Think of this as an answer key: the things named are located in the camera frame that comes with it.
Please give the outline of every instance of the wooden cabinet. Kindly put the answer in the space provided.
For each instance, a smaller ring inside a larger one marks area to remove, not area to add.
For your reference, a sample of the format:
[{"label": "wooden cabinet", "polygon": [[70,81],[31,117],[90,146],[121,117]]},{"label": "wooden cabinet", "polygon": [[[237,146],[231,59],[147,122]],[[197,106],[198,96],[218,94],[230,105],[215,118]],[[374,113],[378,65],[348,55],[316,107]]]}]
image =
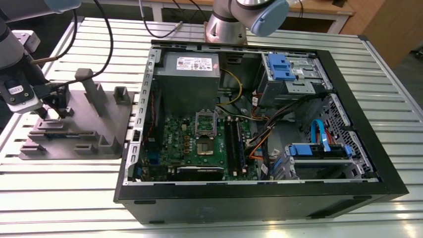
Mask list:
[{"label": "wooden cabinet", "polygon": [[342,34],[366,35],[392,67],[423,40],[423,0],[349,0],[356,15]]}]

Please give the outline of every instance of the green motherboard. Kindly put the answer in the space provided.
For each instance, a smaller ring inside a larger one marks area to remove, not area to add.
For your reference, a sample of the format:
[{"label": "green motherboard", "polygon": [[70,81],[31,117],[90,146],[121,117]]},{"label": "green motherboard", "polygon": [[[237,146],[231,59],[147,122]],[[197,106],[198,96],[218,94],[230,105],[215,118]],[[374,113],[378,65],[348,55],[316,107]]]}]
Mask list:
[{"label": "green motherboard", "polygon": [[[161,159],[157,166],[150,166],[150,170],[157,174],[155,180],[166,180],[165,176],[158,175],[167,172],[167,169],[178,166],[206,166],[225,168],[223,180],[258,180],[257,162],[250,161],[246,165],[243,173],[234,172],[230,166],[234,158],[229,156],[227,151],[227,135],[225,123],[227,119],[217,119],[211,117],[198,118],[198,130],[214,130],[215,136],[199,136],[197,134],[197,118],[167,117],[163,135],[163,148],[161,151]],[[246,144],[251,138],[250,123],[247,120],[237,121],[241,129],[242,143]]]}]

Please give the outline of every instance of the gray 3d-printed holder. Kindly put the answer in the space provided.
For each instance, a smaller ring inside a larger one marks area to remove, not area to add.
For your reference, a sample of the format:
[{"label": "gray 3d-printed holder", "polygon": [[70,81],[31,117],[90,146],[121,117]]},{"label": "gray 3d-printed holder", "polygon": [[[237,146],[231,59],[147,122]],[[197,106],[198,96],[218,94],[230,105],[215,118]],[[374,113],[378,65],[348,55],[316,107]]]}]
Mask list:
[{"label": "gray 3d-printed holder", "polygon": [[[77,79],[93,75],[91,69],[79,69]],[[71,91],[67,111],[62,119],[49,109],[39,119],[21,149],[23,160],[119,159],[130,122],[134,92],[117,87],[105,92],[93,79],[83,81],[86,91]]]}]

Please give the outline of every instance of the power supply label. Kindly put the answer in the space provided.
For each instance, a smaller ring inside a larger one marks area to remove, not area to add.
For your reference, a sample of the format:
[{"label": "power supply label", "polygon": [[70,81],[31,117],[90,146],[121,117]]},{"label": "power supply label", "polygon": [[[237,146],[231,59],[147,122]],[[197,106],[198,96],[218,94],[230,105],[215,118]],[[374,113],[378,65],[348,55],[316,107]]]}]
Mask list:
[{"label": "power supply label", "polygon": [[211,58],[179,57],[177,69],[178,70],[213,71],[213,62],[211,61],[213,61]]}]

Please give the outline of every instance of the ram slot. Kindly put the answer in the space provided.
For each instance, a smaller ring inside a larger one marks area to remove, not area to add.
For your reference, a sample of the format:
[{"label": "ram slot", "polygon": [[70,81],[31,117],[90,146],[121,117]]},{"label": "ram slot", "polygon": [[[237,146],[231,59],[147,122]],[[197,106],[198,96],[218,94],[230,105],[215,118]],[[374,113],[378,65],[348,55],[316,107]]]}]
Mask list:
[{"label": "ram slot", "polygon": [[234,161],[237,165],[235,168],[237,168],[238,174],[241,174],[243,172],[243,168],[239,163],[241,154],[239,154],[238,122],[237,121],[231,121],[231,135],[233,135]]},{"label": "ram slot", "polygon": [[246,156],[245,156],[245,143],[243,143],[243,135],[241,130],[239,121],[233,122],[233,130],[234,132],[234,147],[237,149],[237,160],[238,160],[238,171],[239,173],[246,173]]},{"label": "ram slot", "polygon": [[229,173],[234,176],[238,175],[238,162],[235,160],[235,144],[234,144],[234,134],[231,129],[231,120],[225,121],[225,143],[226,143],[226,158],[227,158],[227,168]]}]

